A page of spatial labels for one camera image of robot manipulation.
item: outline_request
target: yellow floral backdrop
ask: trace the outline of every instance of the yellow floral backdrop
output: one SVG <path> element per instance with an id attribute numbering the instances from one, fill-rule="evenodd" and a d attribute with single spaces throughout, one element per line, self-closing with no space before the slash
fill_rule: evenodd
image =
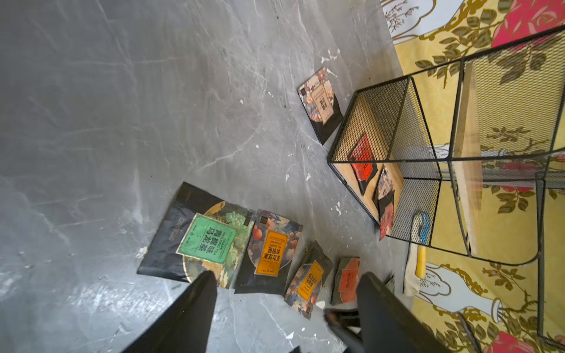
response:
<path id="1" fill-rule="evenodd" d="M 565 23 L 564 0 L 381 0 L 381 5 L 405 74 Z M 509 82 L 539 70 L 547 59 L 544 49 L 554 44 L 546 41 L 545 46 L 528 49 L 527 57 L 508 66 L 503 80 Z M 458 71 L 458 64 L 453 64 L 414 76 L 436 146 L 449 144 Z M 529 140 L 527 131 L 524 127 L 499 127 L 494 129 L 493 136 L 500 138 L 501 134 L 509 133 L 513 138 L 522 138 L 524 148 L 530 149 L 535 149 L 536 143 L 543 143 Z M 564 146 L 565 123 L 561 123 L 555 148 Z M 565 170 L 564 162 L 565 155 L 554 156 L 551 170 Z M 523 263 L 537 254 L 537 195 L 533 184 L 506 184 L 485 185 L 480 226 L 490 238 L 477 251 L 482 258 Z M 432 245 L 463 254 L 465 248 L 450 183 L 442 183 L 439 200 Z M 544 335 L 565 344 L 565 283 L 561 279 L 565 268 L 563 210 L 565 190 L 548 189 L 544 219 Z M 428 249 L 427 262 L 456 273 L 472 295 L 501 302 L 497 317 L 471 304 L 462 311 L 484 352 L 558 351 L 537 336 L 537 261 L 509 267 Z M 474 352 L 453 312 L 421 298 L 415 299 L 412 311 L 452 351 Z"/>

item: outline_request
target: floral packaging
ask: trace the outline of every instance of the floral packaging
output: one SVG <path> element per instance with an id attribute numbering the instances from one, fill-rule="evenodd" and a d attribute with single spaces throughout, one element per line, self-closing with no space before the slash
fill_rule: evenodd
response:
<path id="1" fill-rule="evenodd" d="M 373 201 L 379 211 L 379 221 L 381 224 L 380 239 L 382 240 L 391 234 L 394 220 L 394 182 L 387 167 L 383 168 L 379 176 L 379 183 L 377 184 Z"/>
<path id="2" fill-rule="evenodd" d="M 298 88 L 298 95 L 323 145 L 344 119 L 328 79 L 328 70 L 323 67 L 310 77 Z"/>
<path id="3" fill-rule="evenodd" d="M 235 293 L 283 295 L 301 234 L 301 224 L 259 210 L 236 279 Z"/>
<path id="4" fill-rule="evenodd" d="M 310 319 L 316 299 L 332 268 L 332 261 L 324 254 L 318 242 L 314 242 L 290 282 L 284 301 Z"/>
<path id="5" fill-rule="evenodd" d="M 343 258 L 337 266 L 332 305 L 355 304 L 359 283 L 359 258 Z"/>
<path id="6" fill-rule="evenodd" d="M 214 272 L 229 288 L 245 252 L 254 213 L 183 182 L 137 273 L 191 282 Z"/>

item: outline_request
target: marble-patterned floor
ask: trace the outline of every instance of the marble-patterned floor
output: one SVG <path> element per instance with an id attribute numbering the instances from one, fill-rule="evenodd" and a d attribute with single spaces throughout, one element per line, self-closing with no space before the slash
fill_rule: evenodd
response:
<path id="1" fill-rule="evenodd" d="M 345 111 L 402 74 L 378 1 L 10 0 L 1 16 L 2 351 L 119 352 L 147 328 L 186 288 L 136 274 L 182 181 L 299 221 L 401 292 L 407 244 L 377 241 L 296 93 L 326 66 Z M 219 289 L 208 350 L 341 352 L 320 314 Z"/>

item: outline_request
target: printed fabric backdrop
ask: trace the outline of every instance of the printed fabric backdrop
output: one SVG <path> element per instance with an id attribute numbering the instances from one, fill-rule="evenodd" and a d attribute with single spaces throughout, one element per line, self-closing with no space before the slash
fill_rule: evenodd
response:
<path id="1" fill-rule="evenodd" d="M 381 0 L 381 5 L 405 74 L 565 23 L 565 0 Z M 524 59 L 525 69 L 513 72 L 507 80 L 539 69 L 545 61 L 543 49 L 528 55 Z M 449 147 L 458 69 L 454 64 L 415 77 L 440 158 Z M 501 132 L 523 139 L 525 149 L 534 150 L 536 143 L 543 143 L 528 139 L 528 130 L 521 127 L 504 127 L 504 131 L 493 133 L 493 139 L 500 138 Z M 555 148 L 564 146 L 565 124 L 562 123 Z M 551 161 L 551 170 L 565 170 L 565 154 L 554 155 Z M 509 263 L 532 258 L 537 252 L 533 185 L 489 185 L 488 188 L 483 191 L 481 211 L 491 216 L 481 227 L 484 232 L 495 234 L 497 243 L 481 249 L 488 255 L 485 257 L 499 255 Z M 441 198 L 453 200 L 449 185 L 442 184 Z M 547 190 L 544 335 L 565 344 L 563 209 L 565 190 Z M 440 214 L 442 210 L 438 207 L 437 212 Z M 446 207 L 445 214 L 449 212 L 454 212 L 453 207 Z M 464 252 L 460 236 L 452 236 L 460 232 L 458 224 L 449 219 L 436 218 L 433 245 Z M 524 229 L 531 229 L 533 235 L 521 239 L 517 234 L 524 234 Z M 485 353 L 558 351 L 541 342 L 536 333 L 537 262 L 508 267 L 434 249 L 428 250 L 427 261 L 427 278 L 422 281 L 412 311 L 450 350 L 474 352 L 456 319 L 455 313 L 460 311 L 472 324 Z"/>

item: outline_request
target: black tea package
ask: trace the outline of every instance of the black tea package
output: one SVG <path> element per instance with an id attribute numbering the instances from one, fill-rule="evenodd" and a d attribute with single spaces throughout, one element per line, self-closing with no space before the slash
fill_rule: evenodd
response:
<path id="1" fill-rule="evenodd" d="M 237 275 L 235 293 L 283 295 L 301 234 L 301 224 L 259 210 Z"/>
<path id="2" fill-rule="evenodd" d="M 229 288 L 245 252 L 254 214 L 183 182 L 137 273 L 192 282 L 214 272 Z"/>
<path id="3" fill-rule="evenodd" d="M 290 282 L 284 301 L 309 320 L 318 294 L 332 268 L 332 261 L 315 241 L 308 248 L 308 252 Z"/>

